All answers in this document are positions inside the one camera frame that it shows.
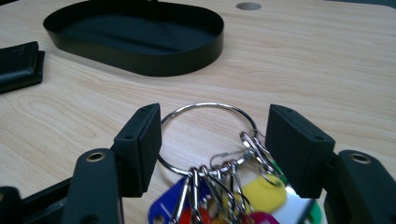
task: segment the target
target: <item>key ring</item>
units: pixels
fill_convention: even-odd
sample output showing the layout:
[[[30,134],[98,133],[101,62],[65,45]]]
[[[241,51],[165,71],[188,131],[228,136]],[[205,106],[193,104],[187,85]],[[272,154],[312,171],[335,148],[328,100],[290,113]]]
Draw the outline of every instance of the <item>key ring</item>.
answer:
[[[165,116],[163,118],[163,120],[161,121],[161,124],[164,127],[164,125],[169,120],[177,117],[178,115],[180,115],[180,114],[182,114],[182,113],[184,113],[186,111],[192,110],[194,108],[201,108],[201,107],[215,107],[215,108],[221,108],[221,109],[229,110],[229,111],[232,111],[232,112],[236,112],[236,113],[242,115],[245,119],[247,119],[247,121],[251,125],[252,130],[257,130],[256,123],[254,122],[254,120],[247,113],[245,113],[243,110],[239,109],[236,106],[226,105],[226,104],[223,104],[223,103],[196,103],[196,104],[182,106],[181,108],[179,108],[179,109],[171,112],[167,116]],[[244,163],[245,161],[248,160],[249,156],[250,155],[243,155],[240,159],[236,160],[236,163],[238,165]],[[166,160],[164,160],[163,157],[161,156],[161,151],[160,151],[160,154],[158,155],[158,161],[164,167],[166,167],[167,169],[169,169],[170,171],[172,171],[172,172],[174,172],[176,174],[187,176],[187,175],[189,175],[191,173],[188,170],[183,170],[183,169],[177,168],[176,166],[174,166],[174,165],[170,164],[169,162],[167,162]],[[219,171],[222,172],[222,173],[226,173],[229,170],[230,170],[230,168],[227,167],[227,166],[221,167],[219,169]],[[211,170],[211,171],[208,171],[208,172],[205,172],[205,173],[204,172],[199,172],[198,175],[199,176],[217,175],[219,171],[218,170]]]

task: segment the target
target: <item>black oval tray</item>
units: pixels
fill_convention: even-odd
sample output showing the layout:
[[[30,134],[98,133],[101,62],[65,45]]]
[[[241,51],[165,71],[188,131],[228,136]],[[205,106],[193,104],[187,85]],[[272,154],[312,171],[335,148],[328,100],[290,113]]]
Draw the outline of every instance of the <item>black oval tray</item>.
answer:
[[[155,1],[86,1],[44,20],[55,46],[140,75],[187,74],[222,51],[224,22],[202,7]]]

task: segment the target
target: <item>desk surface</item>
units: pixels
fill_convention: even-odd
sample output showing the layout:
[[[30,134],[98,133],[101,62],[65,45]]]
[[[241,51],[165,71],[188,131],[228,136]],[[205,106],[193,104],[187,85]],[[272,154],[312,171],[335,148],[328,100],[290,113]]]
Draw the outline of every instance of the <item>desk surface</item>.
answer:
[[[185,76],[143,77],[52,44],[43,20],[75,2],[0,7],[0,48],[35,40],[46,51],[41,84],[0,95],[0,186],[29,196],[71,176],[83,152],[110,147],[139,107],[160,103],[164,117],[195,102],[235,105],[262,131],[270,104],[291,107],[332,136],[336,152],[368,153],[396,178],[395,9],[254,0],[259,10],[240,10],[239,0],[183,0],[224,19],[222,54]],[[193,110],[166,128],[162,155],[185,168],[208,163],[214,152],[240,148],[244,128],[225,112]],[[176,179],[157,164],[148,193],[124,201],[126,223],[146,223],[151,203]]]

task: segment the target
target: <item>yellow key tag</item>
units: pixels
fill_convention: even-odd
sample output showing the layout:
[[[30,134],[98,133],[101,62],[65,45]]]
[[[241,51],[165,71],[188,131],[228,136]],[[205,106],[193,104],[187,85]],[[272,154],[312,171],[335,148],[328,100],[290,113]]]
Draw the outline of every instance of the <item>yellow key tag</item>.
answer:
[[[211,220],[210,224],[226,224],[226,222],[222,218],[216,218],[216,219]]]
[[[254,211],[272,213],[286,201],[285,185],[273,175],[267,175],[274,182],[279,183],[273,186],[262,176],[257,177],[252,182],[242,187],[242,191],[250,201]]]

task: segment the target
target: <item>hole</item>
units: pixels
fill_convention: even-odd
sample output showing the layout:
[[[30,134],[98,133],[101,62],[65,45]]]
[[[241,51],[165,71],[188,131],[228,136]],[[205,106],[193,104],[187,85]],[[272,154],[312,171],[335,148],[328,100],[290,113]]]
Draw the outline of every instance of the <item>hole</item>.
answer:
[[[105,155],[106,154],[103,152],[94,152],[89,157],[87,157],[87,161],[90,162],[101,161],[102,159],[105,158]]]
[[[317,140],[319,140],[319,141],[323,141],[323,140],[324,140],[324,138],[323,138],[323,137],[320,137],[320,136],[315,136],[315,138],[316,138]]]
[[[165,218],[161,215],[155,216],[154,218],[154,224],[164,224],[165,223]]]
[[[131,135],[131,134],[128,134],[128,135],[125,136],[125,139],[134,139],[134,136]]]
[[[96,224],[99,222],[99,216],[97,214],[89,214],[81,219],[79,224]]]
[[[358,154],[358,153],[353,153],[352,155],[350,155],[350,158],[353,161],[356,161],[356,162],[359,162],[359,163],[362,163],[362,164],[370,164],[371,163],[369,158],[367,158],[364,155]]]
[[[260,9],[262,6],[257,3],[247,2],[247,3],[239,3],[236,5],[236,7],[242,10],[257,10]]]

